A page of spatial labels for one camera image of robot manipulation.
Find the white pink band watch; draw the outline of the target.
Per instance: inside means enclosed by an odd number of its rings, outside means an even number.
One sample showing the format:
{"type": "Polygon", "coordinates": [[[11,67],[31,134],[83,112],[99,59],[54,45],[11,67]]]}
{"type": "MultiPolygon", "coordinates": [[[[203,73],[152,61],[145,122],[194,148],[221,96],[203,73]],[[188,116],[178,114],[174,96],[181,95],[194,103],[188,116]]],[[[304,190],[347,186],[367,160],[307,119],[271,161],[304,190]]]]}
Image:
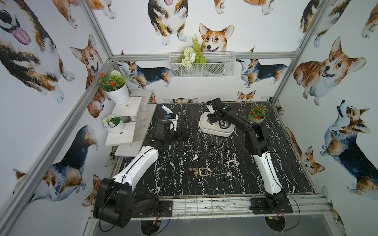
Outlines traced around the white pink band watch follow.
{"type": "Polygon", "coordinates": [[[237,161],[237,160],[229,160],[229,161],[227,162],[227,165],[228,165],[229,167],[238,167],[238,166],[240,165],[240,163],[239,163],[239,161],[237,161]]]}

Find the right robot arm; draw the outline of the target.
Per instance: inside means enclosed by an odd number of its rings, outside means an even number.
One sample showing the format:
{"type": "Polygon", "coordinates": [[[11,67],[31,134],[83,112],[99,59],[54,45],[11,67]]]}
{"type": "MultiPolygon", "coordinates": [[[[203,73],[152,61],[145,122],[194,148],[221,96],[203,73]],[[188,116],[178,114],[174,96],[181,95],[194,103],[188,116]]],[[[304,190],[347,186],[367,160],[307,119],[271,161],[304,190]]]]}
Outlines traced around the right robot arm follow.
{"type": "Polygon", "coordinates": [[[267,128],[225,106],[219,98],[208,101],[206,106],[210,112],[207,117],[211,124],[226,121],[244,132],[246,149],[256,160],[263,177],[267,208],[270,211],[280,210],[288,198],[273,169],[267,128]]]}

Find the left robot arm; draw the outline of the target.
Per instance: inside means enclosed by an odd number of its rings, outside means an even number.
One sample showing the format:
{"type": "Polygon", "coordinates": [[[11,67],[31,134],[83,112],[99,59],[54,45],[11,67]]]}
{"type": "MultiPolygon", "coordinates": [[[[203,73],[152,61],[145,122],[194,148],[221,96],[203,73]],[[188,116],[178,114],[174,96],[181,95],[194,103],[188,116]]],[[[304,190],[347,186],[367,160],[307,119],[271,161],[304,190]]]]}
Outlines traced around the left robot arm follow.
{"type": "Polygon", "coordinates": [[[132,217],[160,215],[157,195],[133,191],[145,172],[158,160],[159,149],[183,139],[177,128],[178,118],[159,119],[152,138],[148,139],[131,163],[113,178],[104,178],[97,190],[93,216],[100,222],[124,228],[132,217]]]}

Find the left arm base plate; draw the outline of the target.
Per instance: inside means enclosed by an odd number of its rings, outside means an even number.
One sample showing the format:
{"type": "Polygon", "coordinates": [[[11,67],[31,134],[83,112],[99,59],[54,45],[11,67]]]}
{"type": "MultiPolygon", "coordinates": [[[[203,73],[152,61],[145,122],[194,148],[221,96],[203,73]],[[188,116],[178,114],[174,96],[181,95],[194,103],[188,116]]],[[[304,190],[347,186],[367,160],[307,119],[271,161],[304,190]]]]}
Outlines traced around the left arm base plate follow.
{"type": "Polygon", "coordinates": [[[170,216],[173,210],[173,201],[143,200],[136,203],[133,218],[152,218],[158,216],[170,216]]]}

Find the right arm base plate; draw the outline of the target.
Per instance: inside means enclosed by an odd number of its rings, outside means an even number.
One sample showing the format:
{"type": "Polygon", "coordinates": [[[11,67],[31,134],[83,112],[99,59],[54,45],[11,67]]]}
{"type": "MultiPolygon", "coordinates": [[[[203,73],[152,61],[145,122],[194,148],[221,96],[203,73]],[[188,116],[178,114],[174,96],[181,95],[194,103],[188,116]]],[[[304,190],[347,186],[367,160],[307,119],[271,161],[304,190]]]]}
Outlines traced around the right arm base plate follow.
{"type": "Polygon", "coordinates": [[[254,214],[293,213],[288,199],[276,202],[267,198],[251,198],[250,203],[250,210],[252,210],[254,214]]]}

